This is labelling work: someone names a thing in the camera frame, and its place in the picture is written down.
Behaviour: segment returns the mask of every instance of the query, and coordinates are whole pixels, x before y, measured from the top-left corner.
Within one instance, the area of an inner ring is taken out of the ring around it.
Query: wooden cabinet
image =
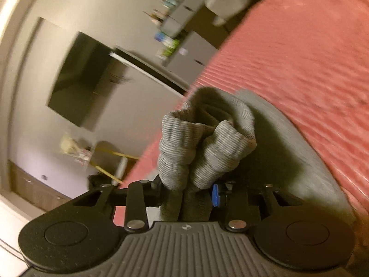
[[[48,187],[10,162],[10,182],[12,191],[29,203],[45,211],[50,211],[70,198]]]

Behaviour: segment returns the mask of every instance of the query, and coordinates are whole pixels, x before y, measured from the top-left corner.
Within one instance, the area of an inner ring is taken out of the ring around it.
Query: red blanket
[[[355,208],[357,247],[369,246],[369,0],[263,0],[192,89],[202,85],[250,89],[287,115]],[[158,141],[127,183],[157,157]]]

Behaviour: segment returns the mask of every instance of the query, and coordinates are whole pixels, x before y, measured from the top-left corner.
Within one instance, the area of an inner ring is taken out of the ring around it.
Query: grey sock
[[[208,220],[208,189],[256,147],[250,109],[229,93],[203,87],[181,110],[164,116],[162,131],[158,171],[171,193],[165,196],[161,219],[175,220],[181,213],[181,220]]]

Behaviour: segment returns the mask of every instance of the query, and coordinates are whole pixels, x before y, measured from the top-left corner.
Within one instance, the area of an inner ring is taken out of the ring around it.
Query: metal rivet
[[[242,229],[245,228],[247,224],[242,220],[231,220],[229,221],[228,226],[230,226],[232,229]]]
[[[145,222],[142,220],[132,220],[127,223],[129,229],[141,229],[145,227]]]

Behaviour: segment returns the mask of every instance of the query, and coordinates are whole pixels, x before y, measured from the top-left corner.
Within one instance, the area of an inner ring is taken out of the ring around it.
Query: drawer
[[[190,85],[201,74],[204,67],[204,64],[196,62],[190,56],[178,54],[170,61],[167,69]]]
[[[160,27],[160,31],[169,36],[170,38],[176,38],[176,36],[182,31],[183,26],[176,20],[173,20],[170,16],[167,17],[164,23]]]
[[[196,32],[191,32],[170,57],[167,69],[190,85],[217,51]]]
[[[12,191],[34,206],[50,211],[71,199],[23,171],[10,162]]]
[[[205,0],[183,0],[169,16],[185,26],[204,3]]]

